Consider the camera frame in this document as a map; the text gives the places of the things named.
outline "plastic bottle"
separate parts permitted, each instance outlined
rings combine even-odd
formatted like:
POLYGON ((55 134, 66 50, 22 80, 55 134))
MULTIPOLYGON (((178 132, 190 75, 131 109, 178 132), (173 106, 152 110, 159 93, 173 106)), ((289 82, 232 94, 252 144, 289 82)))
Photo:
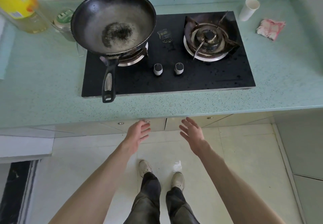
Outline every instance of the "plastic bottle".
POLYGON ((48 28, 41 17, 38 0, 0 0, 1 13, 20 30, 42 32, 48 28))

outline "sticker on stove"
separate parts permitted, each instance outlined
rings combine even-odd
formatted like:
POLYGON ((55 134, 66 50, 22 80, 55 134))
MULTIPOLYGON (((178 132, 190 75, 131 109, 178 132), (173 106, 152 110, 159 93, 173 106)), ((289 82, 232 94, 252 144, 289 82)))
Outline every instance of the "sticker on stove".
POLYGON ((172 42, 172 33, 168 29, 160 30, 157 34, 159 34, 159 38, 162 42, 172 42))

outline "sneaker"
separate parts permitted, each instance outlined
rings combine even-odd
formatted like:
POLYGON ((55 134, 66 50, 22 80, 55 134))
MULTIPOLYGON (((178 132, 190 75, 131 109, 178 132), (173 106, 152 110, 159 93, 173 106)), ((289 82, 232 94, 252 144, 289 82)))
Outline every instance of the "sneaker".
POLYGON ((171 188, 178 187, 181 191, 184 189, 184 176, 180 172, 176 172, 172 178, 171 188))
POLYGON ((143 175, 146 174, 147 172, 152 173, 150 164, 143 159, 140 160, 139 165, 138 165, 138 169, 139 169, 139 173, 140 173, 141 177, 143 177, 143 175))

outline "gas stove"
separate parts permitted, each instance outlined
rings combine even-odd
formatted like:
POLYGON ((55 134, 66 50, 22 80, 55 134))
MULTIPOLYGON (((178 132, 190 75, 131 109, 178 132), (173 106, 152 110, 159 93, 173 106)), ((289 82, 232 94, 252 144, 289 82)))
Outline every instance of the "gas stove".
MULTIPOLYGON (((101 96, 105 71, 88 51, 82 97, 101 96)), ((115 75, 117 96, 256 86, 233 12, 157 15, 146 47, 115 75)))

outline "black glass cooktop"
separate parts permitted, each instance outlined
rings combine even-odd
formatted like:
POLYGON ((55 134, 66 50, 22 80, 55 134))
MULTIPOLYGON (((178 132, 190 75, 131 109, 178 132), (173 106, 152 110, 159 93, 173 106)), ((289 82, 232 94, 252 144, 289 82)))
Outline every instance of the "black glass cooktop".
MULTIPOLYGON (((226 18, 238 32, 240 47, 233 49, 219 61, 204 63, 194 59, 184 47, 185 16, 201 13, 157 15, 157 24, 148 40, 148 57, 127 67, 116 68, 116 94, 153 94, 201 90, 244 89, 255 87, 255 81, 240 37, 233 12, 226 18), (163 42, 157 32, 167 29, 171 42, 163 42), (161 64, 163 72, 156 76, 155 64, 161 64), (183 63, 184 71, 176 75, 176 63, 183 63)), ((87 52, 82 97, 101 96, 106 71, 98 55, 87 52)))

